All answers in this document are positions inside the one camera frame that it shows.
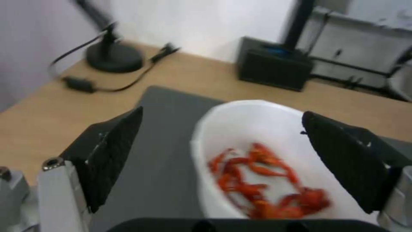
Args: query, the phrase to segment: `desk surface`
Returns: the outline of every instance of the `desk surface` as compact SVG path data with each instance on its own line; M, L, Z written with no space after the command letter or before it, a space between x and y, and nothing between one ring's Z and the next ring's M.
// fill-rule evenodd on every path
M157 52L142 47L147 57ZM109 74L84 61L65 74L87 77L100 87L122 87L141 73ZM0 164L22 170L29 183L44 160L58 156L88 125L131 109L148 86L159 85L224 101L264 99L311 110L372 132L412 142L412 104L309 81L303 92L239 81L233 65L177 53L162 60L141 82L119 93L92 95L54 81L0 113Z

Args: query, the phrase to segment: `black pole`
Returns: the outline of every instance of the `black pole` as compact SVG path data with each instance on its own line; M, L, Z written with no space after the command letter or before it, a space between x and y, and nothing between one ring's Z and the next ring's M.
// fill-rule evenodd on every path
M299 0L297 9L295 10L295 19L290 26L284 43L287 50L293 51L296 48L303 29L305 28L306 22L309 20L314 7L315 0Z
M104 31L108 26L111 25L111 20L89 1L74 0L74 2L94 22L94 25L99 31Z

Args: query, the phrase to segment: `plastic bowl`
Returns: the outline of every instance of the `plastic bowl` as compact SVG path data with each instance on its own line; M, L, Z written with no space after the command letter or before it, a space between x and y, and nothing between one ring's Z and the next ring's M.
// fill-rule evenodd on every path
M252 142L268 146L296 171L304 186L325 189L332 206L307 218L357 219L376 224L374 213L362 211L352 196L325 167L306 135L300 134L301 111L260 101L237 101L212 108L198 122L191 141L192 159L198 175L198 196L208 218L247 218L223 194L207 162L227 148L247 151ZM293 193L286 178L262 177L242 171L249 183L269 184L268 199L277 202Z

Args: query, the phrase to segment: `screw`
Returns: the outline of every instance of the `screw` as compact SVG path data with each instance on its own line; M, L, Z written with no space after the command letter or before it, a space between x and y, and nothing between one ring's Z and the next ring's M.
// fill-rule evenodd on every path
M12 179L12 173L8 169L8 167L0 166L0 179L3 179L9 182Z
M61 157L53 157L43 162L42 169L46 172L60 166L64 166L64 160Z

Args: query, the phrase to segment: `gray mat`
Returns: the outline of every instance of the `gray mat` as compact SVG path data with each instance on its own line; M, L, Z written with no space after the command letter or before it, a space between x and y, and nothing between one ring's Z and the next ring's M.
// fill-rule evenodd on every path
M107 202L91 222L105 232L132 218L202 218L189 141L196 122L222 102L150 87L139 105L143 121ZM412 159L412 144L384 138Z

